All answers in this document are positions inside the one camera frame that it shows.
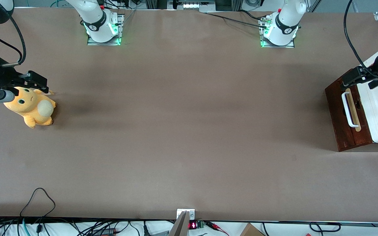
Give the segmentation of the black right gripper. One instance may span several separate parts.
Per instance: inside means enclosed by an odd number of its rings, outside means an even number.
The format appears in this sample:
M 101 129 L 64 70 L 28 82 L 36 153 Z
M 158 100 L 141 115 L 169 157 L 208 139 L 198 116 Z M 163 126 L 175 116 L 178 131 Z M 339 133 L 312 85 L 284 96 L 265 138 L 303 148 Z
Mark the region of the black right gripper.
M 22 74 L 18 73 L 14 68 L 4 68 L 0 65 L 0 89 L 6 89 L 8 87 L 28 90 L 40 90 L 44 94 L 49 93 L 48 80 L 39 75 L 38 73 L 29 70 L 28 82 L 21 78 Z

